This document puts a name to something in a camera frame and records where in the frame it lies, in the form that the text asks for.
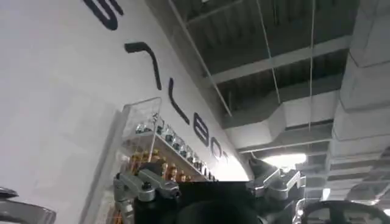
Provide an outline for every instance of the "display shelf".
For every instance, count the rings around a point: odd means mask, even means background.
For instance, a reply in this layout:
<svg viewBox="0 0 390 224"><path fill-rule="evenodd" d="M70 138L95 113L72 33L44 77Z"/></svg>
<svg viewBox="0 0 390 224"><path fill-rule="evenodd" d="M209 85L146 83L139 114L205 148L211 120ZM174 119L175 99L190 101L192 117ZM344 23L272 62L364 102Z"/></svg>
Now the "display shelf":
<svg viewBox="0 0 390 224"><path fill-rule="evenodd" d="M142 145L144 142L152 143L153 133L141 133L129 138L131 143ZM149 145L143 145L145 149L149 149ZM187 175L192 177L193 181L209 181L200 171L198 171L190 162L183 158L163 137L156 134L154 148L159 149L161 156L165 156L167 161L175 163L180 170L183 170Z"/></svg>

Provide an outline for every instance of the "ceiling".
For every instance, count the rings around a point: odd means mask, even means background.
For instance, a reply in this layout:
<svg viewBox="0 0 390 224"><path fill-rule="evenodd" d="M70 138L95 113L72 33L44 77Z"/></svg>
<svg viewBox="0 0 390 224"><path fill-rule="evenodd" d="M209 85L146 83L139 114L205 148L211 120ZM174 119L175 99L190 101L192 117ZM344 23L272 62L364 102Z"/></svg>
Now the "ceiling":
<svg viewBox="0 0 390 224"><path fill-rule="evenodd" d="M308 200L319 200L322 189L330 187L336 198L388 206L390 149L381 149L379 158L358 153L329 157L335 145L334 96L346 70L359 1L316 0L315 7L313 2L147 1L228 136L238 136L229 135L233 129L267 122L268 140L237 146L245 158L305 153L307 161L297 168L308 178ZM315 118L312 104L330 92L336 93L332 116ZM289 111L303 108L298 101L304 98L310 99L309 115L291 122L300 113ZM271 121L280 108L284 115ZM316 128L321 134L313 133Z"/></svg>

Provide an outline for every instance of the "light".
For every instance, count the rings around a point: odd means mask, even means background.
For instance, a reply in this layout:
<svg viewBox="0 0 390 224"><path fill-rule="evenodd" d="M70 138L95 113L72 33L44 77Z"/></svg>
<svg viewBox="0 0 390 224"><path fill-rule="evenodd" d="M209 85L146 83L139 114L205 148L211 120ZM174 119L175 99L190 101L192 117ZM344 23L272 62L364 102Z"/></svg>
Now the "light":
<svg viewBox="0 0 390 224"><path fill-rule="evenodd" d="M269 156L261 160L275 167L278 167L279 169L295 169L296 164L304 163L306 159L306 154L297 153Z"/></svg>
<svg viewBox="0 0 390 224"><path fill-rule="evenodd" d="M364 204L364 205L376 205L379 200L352 200L352 202L359 203L359 204Z"/></svg>
<svg viewBox="0 0 390 224"><path fill-rule="evenodd" d="M329 195L330 195L330 188L324 188L322 190L321 201L326 201L328 199Z"/></svg>

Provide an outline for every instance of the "silver metal part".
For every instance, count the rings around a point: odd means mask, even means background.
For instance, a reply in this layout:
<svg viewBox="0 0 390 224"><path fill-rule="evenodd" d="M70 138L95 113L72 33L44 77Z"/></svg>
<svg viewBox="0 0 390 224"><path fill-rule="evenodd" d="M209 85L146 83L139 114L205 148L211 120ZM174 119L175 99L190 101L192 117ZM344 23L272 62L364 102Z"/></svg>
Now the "silver metal part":
<svg viewBox="0 0 390 224"><path fill-rule="evenodd" d="M18 194L10 189L0 187L0 222L53 224L55 212L37 205L10 201L7 198Z"/></svg>
<svg viewBox="0 0 390 224"><path fill-rule="evenodd" d="M120 173L119 178L114 179L115 201L126 201L130 197L138 197L140 201L152 201L155 198L155 189L143 187L144 183L130 172Z"/></svg>
<svg viewBox="0 0 390 224"><path fill-rule="evenodd" d="M180 196L179 185L174 181L166 181L147 169L139 171L138 176L141 180L149 182L164 198L177 198Z"/></svg>
<svg viewBox="0 0 390 224"><path fill-rule="evenodd" d="M279 178L280 170L277 167L268 166L268 170L265 171L263 175L256 178L254 181L246 183L246 187L255 197L261 197L264 195L264 190Z"/></svg>
<svg viewBox="0 0 390 224"><path fill-rule="evenodd" d="M300 172L298 170L290 170L279 180L273 182L267 194L274 199L286 200L288 198L288 192L294 185L300 188Z"/></svg>

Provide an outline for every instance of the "white wall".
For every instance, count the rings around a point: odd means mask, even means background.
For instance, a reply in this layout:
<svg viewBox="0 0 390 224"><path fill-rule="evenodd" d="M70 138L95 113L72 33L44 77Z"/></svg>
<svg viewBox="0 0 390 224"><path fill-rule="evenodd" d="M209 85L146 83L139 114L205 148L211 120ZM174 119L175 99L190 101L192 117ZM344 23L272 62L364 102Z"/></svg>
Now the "white wall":
<svg viewBox="0 0 390 224"><path fill-rule="evenodd" d="M247 180L236 152L186 74L143 1L118 0L124 16L106 29L80 0L0 3L0 185L22 201L58 212L56 223L77 223L114 114L127 103L163 98L164 119L197 150L220 180ZM147 53L124 43L146 42L156 53L163 90L155 87ZM198 112L230 156L219 166L192 126Z"/></svg>

